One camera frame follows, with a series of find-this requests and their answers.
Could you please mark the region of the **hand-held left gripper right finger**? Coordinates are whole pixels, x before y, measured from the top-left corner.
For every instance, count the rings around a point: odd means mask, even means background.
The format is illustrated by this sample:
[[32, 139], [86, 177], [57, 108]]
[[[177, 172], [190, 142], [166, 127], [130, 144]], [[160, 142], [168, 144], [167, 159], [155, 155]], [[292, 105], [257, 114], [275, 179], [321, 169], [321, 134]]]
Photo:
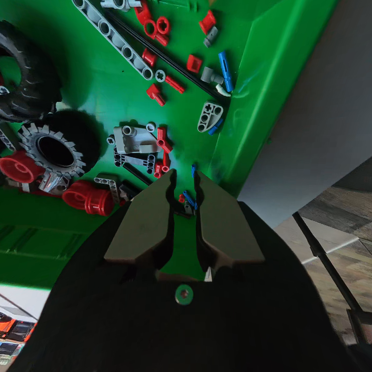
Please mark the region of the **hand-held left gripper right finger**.
[[201, 171], [194, 174], [194, 188], [196, 250], [202, 270], [265, 262], [237, 199]]

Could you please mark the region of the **green plastic bin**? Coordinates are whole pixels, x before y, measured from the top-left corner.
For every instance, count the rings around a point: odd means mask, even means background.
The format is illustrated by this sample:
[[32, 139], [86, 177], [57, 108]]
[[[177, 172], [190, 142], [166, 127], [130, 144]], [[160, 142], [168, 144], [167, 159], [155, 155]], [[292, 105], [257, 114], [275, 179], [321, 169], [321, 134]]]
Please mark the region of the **green plastic bin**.
[[[161, 107], [146, 90], [151, 82], [120, 57], [72, 1], [1, 1], [9, 21], [53, 60], [62, 81], [59, 110], [88, 115], [100, 134], [99, 161], [82, 179], [117, 174], [144, 188], [137, 177], [115, 167], [106, 137], [131, 120], [167, 126], [177, 170], [178, 196], [194, 197], [191, 165], [237, 197], [269, 138], [304, 63], [338, 1], [148, 1], [154, 20], [170, 21], [167, 47], [150, 39], [183, 66], [190, 54], [221, 74], [218, 53], [226, 51], [233, 80], [231, 104], [219, 131], [210, 136], [196, 126], [210, 96], [158, 59], [185, 88], [180, 94], [159, 84]], [[210, 48], [199, 22], [211, 10], [219, 35]], [[68, 259], [106, 220], [68, 206], [61, 198], [1, 188], [1, 284], [51, 289]]]

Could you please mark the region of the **grey angled lego beam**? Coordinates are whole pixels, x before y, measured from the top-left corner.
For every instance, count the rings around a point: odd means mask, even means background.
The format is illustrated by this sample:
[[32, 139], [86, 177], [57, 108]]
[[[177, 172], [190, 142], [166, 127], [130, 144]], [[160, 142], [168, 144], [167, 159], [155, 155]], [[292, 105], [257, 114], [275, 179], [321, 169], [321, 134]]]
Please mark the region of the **grey angled lego beam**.
[[113, 201], [115, 204], [120, 204], [121, 198], [120, 198], [120, 192], [119, 192], [119, 177], [116, 174], [111, 173], [98, 173], [94, 178], [94, 182], [107, 186], [111, 192], [111, 196], [113, 198]]

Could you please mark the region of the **red lego connector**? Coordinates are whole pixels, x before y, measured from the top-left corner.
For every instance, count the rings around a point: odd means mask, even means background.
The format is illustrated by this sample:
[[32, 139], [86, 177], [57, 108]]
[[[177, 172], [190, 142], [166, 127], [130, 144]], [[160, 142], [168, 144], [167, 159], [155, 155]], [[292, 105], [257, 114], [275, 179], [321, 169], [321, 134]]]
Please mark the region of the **red lego connector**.
[[165, 99], [161, 95], [159, 87], [153, 83], [147, 90], [147, 95], [150, 99], [155, 100], [161, 107], [165, 105]]
[[166, 154], [169, 154], [173, 147], [167, 140], [167, 129], [165, 127], [157, 128], [157, 145], [161, 147]]
[[142, 53], [142, 59], [149, 65], [151, 68], [154, 67], [158, 56], [150, 51], [148, 48], [145, 48]]
[[171, 161], [170, 161], [169, 153], [164, 152], [162, 159], [157, 159], [155, 161], [154, 172], [153, 172], [154, 177], [159, 179], [162, 175], [164, 175], [170, 170], [170, 165], [171, 165]]
[[152, 15], [148, 7], [148, 2], [146, 0], [140, 0], [139, 2], [141, 6], [134, 7], [134, 11], [140, 24], [144, 26], [148, 20], [152, 20]]

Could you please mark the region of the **black and grey lego beam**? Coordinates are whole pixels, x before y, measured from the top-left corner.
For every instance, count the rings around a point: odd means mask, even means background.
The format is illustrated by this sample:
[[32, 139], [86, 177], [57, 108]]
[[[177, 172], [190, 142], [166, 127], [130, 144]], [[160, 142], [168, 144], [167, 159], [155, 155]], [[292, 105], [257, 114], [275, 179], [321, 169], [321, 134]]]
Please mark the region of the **black and grey lego beam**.
[[114, 165], [116, 167], [123, 166], [124, 163], [132, 165], [139, 165], [146, 168], [147, 174], [153, 174], [155, 169], [156, 157], [154, 154], [139, 154], [138, 156], [130, 156], [124, 154], [118, 154], [114, 152]]

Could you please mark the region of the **chrome silver lego piece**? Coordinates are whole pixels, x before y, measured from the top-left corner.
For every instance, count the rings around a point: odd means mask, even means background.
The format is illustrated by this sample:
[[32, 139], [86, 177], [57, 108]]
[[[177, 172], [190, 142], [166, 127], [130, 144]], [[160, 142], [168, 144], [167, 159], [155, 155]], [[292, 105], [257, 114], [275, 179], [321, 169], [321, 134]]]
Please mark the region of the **chrome silver lego piece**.
[[71, 180], [56, 173], [46, 171], [39, 185], [39, 190], [52, 196], [61, 197], [69, 188]]

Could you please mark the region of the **grey triangular lego beam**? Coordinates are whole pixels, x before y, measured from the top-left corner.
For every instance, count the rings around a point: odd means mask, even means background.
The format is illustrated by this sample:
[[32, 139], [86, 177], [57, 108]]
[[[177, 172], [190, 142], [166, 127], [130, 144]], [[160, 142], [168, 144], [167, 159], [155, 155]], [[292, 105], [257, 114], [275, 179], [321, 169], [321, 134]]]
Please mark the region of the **grey triangular lego beam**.
[[221, 119], [224, 108], [212, 101], [206, 101], [197, 124], [199, 133], [207, 132]]

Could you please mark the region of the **red lego axle pin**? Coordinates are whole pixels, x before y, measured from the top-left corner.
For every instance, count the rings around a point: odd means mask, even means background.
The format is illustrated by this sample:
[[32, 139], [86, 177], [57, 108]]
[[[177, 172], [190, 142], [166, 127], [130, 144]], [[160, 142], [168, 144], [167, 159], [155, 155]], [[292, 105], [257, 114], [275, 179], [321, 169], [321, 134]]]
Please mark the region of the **red lego axle pin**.
[[185, 92], [185, 87], [180, 82], [178, 82], [177, 80], [175, 80], [172, 76], [167, 75], [165, 77], [165, 82], [169, 86], [171, 86], [173, 89], [175, 89], [176, 91], [178, 91], [180, 94], [183, 94]]

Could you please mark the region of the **long black lego axle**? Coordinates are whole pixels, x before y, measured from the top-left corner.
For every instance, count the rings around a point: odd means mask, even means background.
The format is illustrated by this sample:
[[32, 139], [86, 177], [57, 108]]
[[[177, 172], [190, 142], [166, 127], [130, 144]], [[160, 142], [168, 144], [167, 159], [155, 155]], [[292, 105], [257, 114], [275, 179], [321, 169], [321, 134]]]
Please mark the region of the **long black lego axle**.
[[217, 91], [214, 91], [207, 83], [203, 82], [195, 75], [191, 74], [188, 70], [184, 68], [183, 65], [179, 63], [179, 60], [174, 56], [168, 56], [166, 53], [158, 49], [153, 43], [148, 41], [138, 32], [136, 32], [132, 27], [127, 23], [121, 20], [118, 16], [115, 15], [114, 11], [104, 10], [103, 14], [108, 18], [109, 21], [114, 23], [114, 26], [119, 28], [119, 31], [124, 32], [127, 35], [130, 35], [132, 38], [141, 43], [146, 47], [150, 52], [154, 53], [158, 58], [168, 64], [171, 68], [181, 74], [183, 77], [192, 82], [195, 86], [199, 87], [201, 90], [206, 92], [209, 96], [218, 101], [221, 105], [229, 107], [231, 104], [231, 98], [222, 96]]

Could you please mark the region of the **large black lego tire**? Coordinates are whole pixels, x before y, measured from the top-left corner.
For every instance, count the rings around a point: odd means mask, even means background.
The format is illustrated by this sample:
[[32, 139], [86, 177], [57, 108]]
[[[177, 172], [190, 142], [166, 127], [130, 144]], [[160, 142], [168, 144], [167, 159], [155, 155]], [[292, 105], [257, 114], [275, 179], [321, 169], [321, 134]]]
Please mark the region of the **large black lego tire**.
[[0, 116], [7, 122], [38, 120], [62, 100], [61, 81], [51, 58], [16, 26], [0, 22], [1, 51], [15, 59], [19, 86], [1, 95]]

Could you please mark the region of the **long grey lego beam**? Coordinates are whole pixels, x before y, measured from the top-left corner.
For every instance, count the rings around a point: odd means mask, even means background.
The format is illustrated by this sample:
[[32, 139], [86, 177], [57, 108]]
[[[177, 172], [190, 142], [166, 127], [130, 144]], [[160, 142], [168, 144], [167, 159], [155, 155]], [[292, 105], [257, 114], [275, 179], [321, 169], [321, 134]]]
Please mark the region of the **long grey lego beam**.
[[94, 28], [111, 44], [114, 49], [147, 81], [154, 78], [152, 68], [128, 44], [113, 25], [88, 0], [73, 0], [74, 6], [94, 26]]

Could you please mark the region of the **grey lego pin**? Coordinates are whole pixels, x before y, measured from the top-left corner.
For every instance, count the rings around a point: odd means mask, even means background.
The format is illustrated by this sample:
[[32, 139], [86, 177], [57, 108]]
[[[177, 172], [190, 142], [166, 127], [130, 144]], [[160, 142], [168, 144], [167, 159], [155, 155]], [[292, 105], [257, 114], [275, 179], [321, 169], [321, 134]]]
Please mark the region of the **grey lego pin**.
[[207, 36], [205, 37], [203, 44], [207, 47], [210, 48], [211, 45], [214, 43], [216, 40], [216, 37], [218, 35], [218, 29], [216, 26], [212, 26], [210, 31], [208, 32]]

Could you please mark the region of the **black tire with grey rim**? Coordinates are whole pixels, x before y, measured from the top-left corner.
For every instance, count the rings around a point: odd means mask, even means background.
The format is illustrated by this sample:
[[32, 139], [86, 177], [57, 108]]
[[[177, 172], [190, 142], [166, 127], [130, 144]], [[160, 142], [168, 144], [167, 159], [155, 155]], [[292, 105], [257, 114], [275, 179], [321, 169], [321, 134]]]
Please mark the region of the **black tire with grey rim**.
[[91, 118], [75, 110], [61, 110], [24, 123], [20, 145], [47, 173], [71, 179], [89, 172], [100, 157], [100, 139]]

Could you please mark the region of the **black tripod leg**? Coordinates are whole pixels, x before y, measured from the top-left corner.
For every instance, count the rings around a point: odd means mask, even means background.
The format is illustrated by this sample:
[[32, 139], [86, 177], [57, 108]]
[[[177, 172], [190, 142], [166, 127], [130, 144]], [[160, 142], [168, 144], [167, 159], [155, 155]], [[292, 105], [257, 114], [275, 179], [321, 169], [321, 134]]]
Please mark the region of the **black tripod leg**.
[[329, 260], [326, 251], [313, 235], [300, 214], [298, 212], [295, 212], [292, 216], [299, 226], [300, 230], [302, 231], [303, 235], [305, 236], [306, 240], [308, 241], [313, 256], [320, 259], [328, 274], [332, 278], [333, 282], [341, 292], [346, 303], [348, 304], [350, 309], [347, 309], [347, 315], [351, 323], [351, 327], [355, 335], [357, 344], [371, 346], [371, 312], [362, 310], [360, 304], [357, 302], [356, 298], [347, 287], [346, 283], [337, 272], [334, 265]]

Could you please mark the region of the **orange and black boxes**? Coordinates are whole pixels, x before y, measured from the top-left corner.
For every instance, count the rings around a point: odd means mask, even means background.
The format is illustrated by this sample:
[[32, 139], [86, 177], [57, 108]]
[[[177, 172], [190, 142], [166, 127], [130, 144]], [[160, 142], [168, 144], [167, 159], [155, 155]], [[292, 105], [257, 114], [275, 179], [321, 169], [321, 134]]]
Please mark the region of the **orange and black boxes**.
[[37, 323], [18, 320], [0, 313], [0, 367], [6, 371], [15, 361]]

